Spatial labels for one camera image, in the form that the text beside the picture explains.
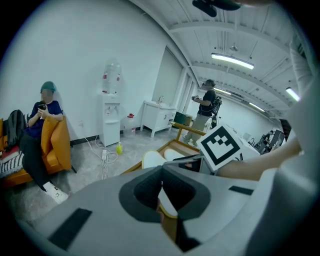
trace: orange armchair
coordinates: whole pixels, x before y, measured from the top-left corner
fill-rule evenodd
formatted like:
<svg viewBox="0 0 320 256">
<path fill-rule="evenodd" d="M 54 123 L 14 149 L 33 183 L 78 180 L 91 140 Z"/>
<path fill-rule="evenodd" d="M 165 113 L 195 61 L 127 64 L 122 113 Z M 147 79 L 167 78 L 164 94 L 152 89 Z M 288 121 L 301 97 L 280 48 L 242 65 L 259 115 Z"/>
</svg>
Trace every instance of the orange armchair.
<svg viewBox="0 0 320 256">
<path fill-rule="evenodd" d="M 45 125 L 43 125 L 41 147 L 44 152 L 42 154 L 42 159 L 48 174 L 70 169 L 76 172 L 71 165 L 70 137 L 66 117 L 64 116 L 62 121 L 57 122 L 53 132 L 51 131 L 51 136 L 46 136 L 46 133 L 48 132 L 49 131 L 45 129 Z M 22 169 L 1 179 L 0 186 L 2 188 L 10 188 L 32 180 L 31 176 Z"/>
</svg>

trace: red fabric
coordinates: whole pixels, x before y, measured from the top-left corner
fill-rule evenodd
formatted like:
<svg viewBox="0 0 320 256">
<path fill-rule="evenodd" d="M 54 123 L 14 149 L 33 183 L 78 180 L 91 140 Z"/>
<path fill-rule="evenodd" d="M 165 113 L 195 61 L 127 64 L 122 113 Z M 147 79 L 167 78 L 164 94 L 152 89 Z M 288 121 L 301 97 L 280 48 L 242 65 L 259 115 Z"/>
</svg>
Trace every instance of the red fabric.
<svg viewBox="0 0 320 256">
<path fill-rule="evenodd" d="M 6 163 L 6 162 L 11 160 L 12 158 L 15 158 L 18 155 L 19 155 L 19 147 L 18 146 L 14 146 L 9 152 L 5 152 L 4 151 L 2 153 L 1 160 L 2 160 L 3 163 Z"/>
</svg>

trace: fluorescent light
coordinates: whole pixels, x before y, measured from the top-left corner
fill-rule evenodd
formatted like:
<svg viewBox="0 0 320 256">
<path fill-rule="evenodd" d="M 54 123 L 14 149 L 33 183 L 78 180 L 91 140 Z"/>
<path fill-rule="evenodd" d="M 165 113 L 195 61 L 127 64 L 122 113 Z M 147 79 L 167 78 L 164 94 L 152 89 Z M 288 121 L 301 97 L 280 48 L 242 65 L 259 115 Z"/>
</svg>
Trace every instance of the fluorescent light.
<svg viewBox="0 0 320 256">
<path fill-rule="evenodd" d="M 249 62 L 245 62 L 241 59 L 235 58 L 235 57 L 230 57 L 230 56 L 226 56 L 226 55 L 222 55 L 222 54 L 217 54 L 217 53 L 212 53 L 211 57 L 213 59 L 217 59 L 217 60 L 222 60 L 222 61 L 226 61 L 226 62 L 232 62 L 234 64 L 238 64 L 241 65 L 243 67 L 246 67 L 248 69 L 253 70 L 254 69 L 254 65 L 249 63 Z"/>
<path fill-rule="evenodd" d="M 251 102 L 249 102 L 249 104 L 250 104 L 251 106 L 254 106 L 255 108 L 257 108 L 258 110 L 260 110 L 260 111 L 262 111 L 262 112 L 265 112 L 262 108 L 256 106 L 255 104 L 253 104 L 253 103 L 251 103 Z"/>
<path fill-rule="evenodd" d="M 294 90 L 291 89 L 291 87 L 288 87 L 288 88 L 286 89 L 286 92 L 287 92 L 288 94 L 290 94 L 291 97 L 294 98 L 297 102 L 300 101 L 300 97 L 298 96 L 298 94 L 296 94 L 296 92 L 295 92 Z"/>
<path fill-rule="evenodd" d="M 230 92 L 227 92 L 227 91 L 225 91 L 225 90 L 220 90 L 220 89 L 217 89 L 217 88 L 213 88 L 213 89 L 216 90 L 216 91 L 218 91 L 218 92 L 220 92 L 220 93 L 224 93 L 224 94 L 231 95 Z"/>
</svg>

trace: backpack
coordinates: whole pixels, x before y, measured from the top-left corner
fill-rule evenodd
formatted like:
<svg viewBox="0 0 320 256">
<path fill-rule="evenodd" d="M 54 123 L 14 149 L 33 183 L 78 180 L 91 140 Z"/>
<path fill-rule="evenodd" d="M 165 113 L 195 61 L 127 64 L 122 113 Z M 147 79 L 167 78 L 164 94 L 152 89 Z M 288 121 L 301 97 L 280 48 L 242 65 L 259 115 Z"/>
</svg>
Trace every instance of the backpack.
<svg viewBox="0 0 320 256">
<path fill-rule="evenodd" d="M 221 97 L 219 97 L 216 93 L 215 93 L 215 97 L 214 97 L 214 100 L 213 100 L 213 108 L 212 108 L 212 114 L 216 117 L 218 115 L 218 111 L 219 111 L 219 108 L 222 104 L 222 100 L 221 100 Z"/>
<path fill-rule="evenodd" d="M 14 146 L 18 145 L 25 126 L 24 114 L 19 109 L 11 112 L 6 122 L 6 131 L 8 135 L 6 147 L 7 152 L 9 152 Z"/>
</svg>

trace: smartphone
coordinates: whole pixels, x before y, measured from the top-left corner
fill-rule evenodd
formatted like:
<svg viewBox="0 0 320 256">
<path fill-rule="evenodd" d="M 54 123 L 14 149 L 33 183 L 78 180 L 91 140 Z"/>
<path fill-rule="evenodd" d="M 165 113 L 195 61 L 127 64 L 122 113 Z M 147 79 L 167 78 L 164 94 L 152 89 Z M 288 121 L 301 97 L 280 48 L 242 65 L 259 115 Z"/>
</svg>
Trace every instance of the smartphone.
<svg viewBox="0 0 320 256">
<path fill-rule="evenodd" d="M 46 110 L 46 108 L 47 108 L 46 104 L 40 104 L 38 106 L 38 109 L 41 109 L 41 110 Z"/>
</svg>

